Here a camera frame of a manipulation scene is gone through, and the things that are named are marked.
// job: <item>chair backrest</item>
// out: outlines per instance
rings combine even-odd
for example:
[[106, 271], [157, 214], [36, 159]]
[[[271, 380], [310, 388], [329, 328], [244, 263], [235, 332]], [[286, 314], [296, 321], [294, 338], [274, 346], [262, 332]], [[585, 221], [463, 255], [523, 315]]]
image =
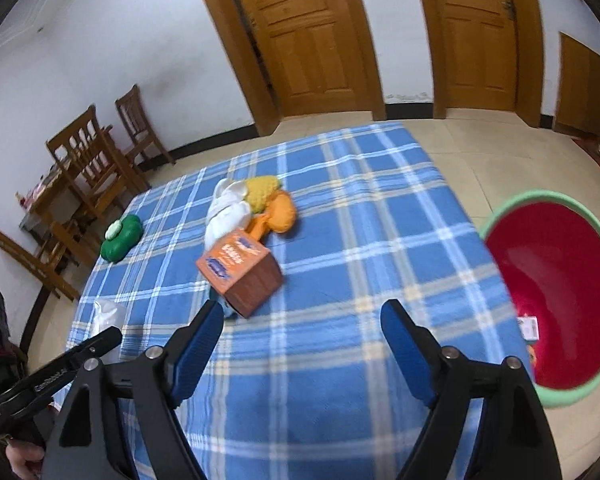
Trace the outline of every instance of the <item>chair backrest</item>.
[[91, 205], [90, 196], [112, 175], [120, 174], [107, 136], [98, 124], [95, 105], [48, 140], [46, 147], [87, 205]]
[[116, 108], [125, 125], [126, 132], [134, 143], [136, 143], [136, 137], [141, 134], [155, 135], [154, 129], [144, 113], [144, 108], [142, 108], [140, 89], [137, 84], [133, 85], [131, 90], [120, 99], [116, 99]]
[[49, 264], [36, 258], [2, 231], [0, 231], [0, 248], [33, 274], [33, 276], [39, 279], [40, 282], [58, 298], [59, 296], [56, 289], [60, 290], [71, 301], [80, 298], [80, 292], [67, 283], [64, 278], [59, 276]]
[[29, 251], [25, 250], [21, 245], [6, 234], [0, 231], [0, 248], [16, 260], [19, 264], [25, 267], [29, 272], [36, 276], [40, 281], [46, 279], [46, 265], [37, 259]]

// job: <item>beige floor tile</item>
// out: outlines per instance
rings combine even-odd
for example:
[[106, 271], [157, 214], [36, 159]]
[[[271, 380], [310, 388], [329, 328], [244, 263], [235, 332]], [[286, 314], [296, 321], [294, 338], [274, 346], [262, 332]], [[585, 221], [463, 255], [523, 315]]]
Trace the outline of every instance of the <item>beige floor tile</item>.
[[402, 121], [420, 146], [431, 153], [457, 153], [460, 151], [446, 127], [446, 121], [438, 119], [410, 119]]
[[480, 183], [462, 156], [455, 153], [432, 153], [431, 159], [469, 216], [487, 217], [491, 214]]
[[600, 168], [584, 155], [579, 160], [555, 156], [537, 164], [536, 172], [542, 175], [545, 187], [571, 196], [600, 216]]
[[446, 111], [447, 119], [474, 119], [478, 121], [492, 121], [495, 123], [525, 124], [513, 112], [500, 110], [477, 110], [475, 108], [449, 108]]
[[274, 146], [279, 144], [280, 142], [285, 142], [283, 140], [284, 135], [276, 135], [271, 134], [267, 137], [257, 137], [256, 139], [250, 139], [244, 141], [244, 152], [243, 153], [251, 153], [256, 150], [261, 150], [263, 148], [268, 148], [269, 146]]
[[64, 352], [66, 334], [58, 332], [55, 324], [52, 323], [52, 316], [53, 309], [45, 306], [27, 352], [30, 372], [37, 370]]
[[186, 163], [186, 160], [188, 158], [190, 157], [181, 158], [176, 162], [175, 166], [172, 166], [171, 164], [165, 164], [164, 166], [158, 168], [156, 171], [150, 171], [146, 174], [149, 183], [154, 187], [158, 187], [180, 176], [183, 176], [184, 174], [187, 174], [187, 169], [189, 168]]
[[559, 455], [562, 478], [573, 480], [600, 457], [600, 436], [569, 455]]
[[219, 148], [214, 148], [212, 150], [207, 150], [206, 152], [197, 153], [196, 155], [192, 155], [192, 168], [195, 170], [200, 170], [206, 166], [212, 166], [213, 164], [217, 164], [218, 162], [222, 162], [224, 160], [229, 160], [234, 156], [241, 155], [243, 153], [243, 145], [239, 142], [235, 144], [228, 144], [226, 146], [220, 146]]
[[281, 136], [288, 134], [295, 134], [297, 139], [306, 135], [306, 130], [309, 127], [311, 121], [307, 117], [286, 119], [280, 121], [280, 124], [271, 136]]
[[485, 217], [485, 216], [472, 216], [471, 217], [471, 222], [474, 223], [475, 230], [478, 231], [478, 232], [480, 232], [480, 229], [482, 229], [482, 226], [487, 223], [488, 219], [489, 218]]
[[[116, 218], [119, 217], [119, 215], [119, 212], [116, 211], [114, 218], [112, 218], [110, 222], [113, 222]], [[86, 285], [90, 275], [91, 267], [85, 264], [81, 264], [80, 266], [69, 264], [65, 271], [62, 273], [62, 277], [65, 279], [65, 281], [73, 287], [75, 287], [80, 292], [84, 290], [84, 285]]]
[[307, 133], [307, 129], [302, 128], [290, 128], [288, 130], [282, 130], [280, 132], [275, 131], [272, 138], [272, 144], [279, 144], [280, 142], [291, 142], [292, 140], [302, 139]]
[[64, 296], [60, 298], [51, 296], [46, 302], [45, 310], [49, 310], [50, 323], [58, 335], [66, 341], [69, 335], [71, 323], [74, 322], [75, 312], [78, 308], [78, 302], [73, 303]]
[[576, 404], [545, 412], [563, 460], [600, 436], [600, 385]]
[[521, 136], [528, 133], [527, 126], [456, 119], [445, 123], [460, 152], [529, 156], [521, 141]]
[[551, 184], [548, 178], [538, 174], [538, 164], [530, 158], [482, 153], [463, 153], [458, 157], [472, 168], [494, 211], [518, 193], [547, 188]]
[[355, 126], [365, 126], [372, 124], [373, 118], [371, 112], [341, 112], [337, 114], [321, 114], [304, 118], [307, 121], [306, 134], [308, 136], [341, 130], [343, 128], [353, 128]]

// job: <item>white plastic bag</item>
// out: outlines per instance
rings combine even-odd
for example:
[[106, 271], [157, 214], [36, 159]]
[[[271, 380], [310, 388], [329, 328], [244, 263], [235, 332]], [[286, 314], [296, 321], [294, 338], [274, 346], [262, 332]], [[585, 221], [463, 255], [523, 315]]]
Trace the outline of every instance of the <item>white plastic bag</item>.
[[[111, 300], [98, 298], [93, 302], [93, 324], [91, 325], [91, 337], [99, 334], [110, 326], [117, 326], [122, 330], [125, 323], [126, 308]], [[104, 354], [100, 360], [106, 364], [120, 362], [120, 345], [112, 351]]]

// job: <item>human hand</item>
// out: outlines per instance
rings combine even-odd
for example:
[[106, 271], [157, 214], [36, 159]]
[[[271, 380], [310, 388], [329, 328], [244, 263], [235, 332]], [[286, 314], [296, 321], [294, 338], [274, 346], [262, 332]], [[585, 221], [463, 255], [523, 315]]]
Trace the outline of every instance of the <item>human hand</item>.
[[22, 480], [37, 480], [45, 450], [30, 442], [10, 440], [5, 450], [11, 469]]

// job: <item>blue gripper pad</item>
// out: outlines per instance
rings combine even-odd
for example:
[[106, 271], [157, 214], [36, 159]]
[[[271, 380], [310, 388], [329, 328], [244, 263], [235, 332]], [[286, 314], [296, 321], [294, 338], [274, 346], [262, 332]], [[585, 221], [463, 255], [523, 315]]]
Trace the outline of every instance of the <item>blue gripper pad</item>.
[[440, 346], [428, 330], [411, 320], [398, 300], [384, 303], [380, 311], [380, 326], [411, 395], [432, 408], [438, 397], [432, 384], [436, 372], [432, 366]]
[[185, 343], [184, 348], [180, 350], [180, 356], [173, 364], [171, 399], [176, 405], [193, 395], [222, 333], [224, 325], [222, 306], [214, 301], [209, 310], [205, 311], [205, 308], [206, 303], [191, 325], [186, 327], [186, 329], [193, 327], [198, 316], [205, 316], [188, 344]]

